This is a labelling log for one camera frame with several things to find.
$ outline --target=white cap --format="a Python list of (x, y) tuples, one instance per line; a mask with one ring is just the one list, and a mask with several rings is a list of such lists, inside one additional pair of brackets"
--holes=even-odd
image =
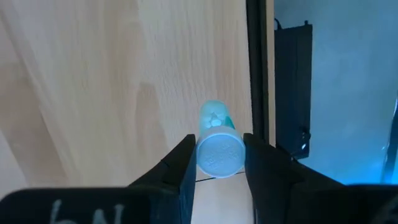
[(206, 130), (197, 142), (197, 164), (207, 175), (230, 177), (242, 169), (246, 147), (233, 128), (218, 126)]

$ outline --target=small plastic container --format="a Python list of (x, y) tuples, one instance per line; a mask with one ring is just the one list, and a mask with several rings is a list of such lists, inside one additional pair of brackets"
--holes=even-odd
[(200, 111), (197, 164), (207, 175), (230, 177), (243, 168), (246, 147), (222, 101), (207, 101)]

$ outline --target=table surface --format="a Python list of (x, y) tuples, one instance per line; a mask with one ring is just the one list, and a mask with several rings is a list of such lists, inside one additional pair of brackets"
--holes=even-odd
[[(2, 1), (0, 13), (0, 197), (127, 185), (198, 137), (206, 100), (252, 131), (245, 1)], [(198, 182), (192, 218), (252, 223), (244, 174)]]

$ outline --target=black object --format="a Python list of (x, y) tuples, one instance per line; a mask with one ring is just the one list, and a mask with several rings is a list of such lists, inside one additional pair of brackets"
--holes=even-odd
[[(397, 223), (398, 187), (344, 186), (244, 134), (258, 223)], [(126, 188), (21, 190), (0, 201), (0, 223), (190, 223), (195, 136), (186, 136)]]
[(247, 0), (253, 133), (269, 141), (266, 1)]
[(274, 18), (275, 22), (276, 22), (276, 29), (280, 30), (282, 29), (282, 25), (280, 24), (279, 20), (277, 18)]
[(296, 159), (310, 152), (312, 25), (275, 30), (277, 147)]
[(394, 173), (398, 151), (398, 96), (396, 98), (396, 107), (394, 110), (394, 116), (392, 117), (391, 131), (389, 136), (389, 142), (387, 145), (386, 160), (384, 161), (384, 167), (381, 174), (381, 182), (384, 184), (390, 184), (392, 181), (392, 175)]

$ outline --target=wooden board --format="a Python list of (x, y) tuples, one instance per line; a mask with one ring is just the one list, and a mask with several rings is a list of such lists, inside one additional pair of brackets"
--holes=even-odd
[(252, 224), (253, 209), (246, 175), (197, 182), (192, 224)]
[(251, 132), (245, 2), (2, 1), (67, 185), (125, 185), (198, 134), (206, 100)]
[(65, 183), (25, 66), (0, 21), (0, 198), (25, 187)]

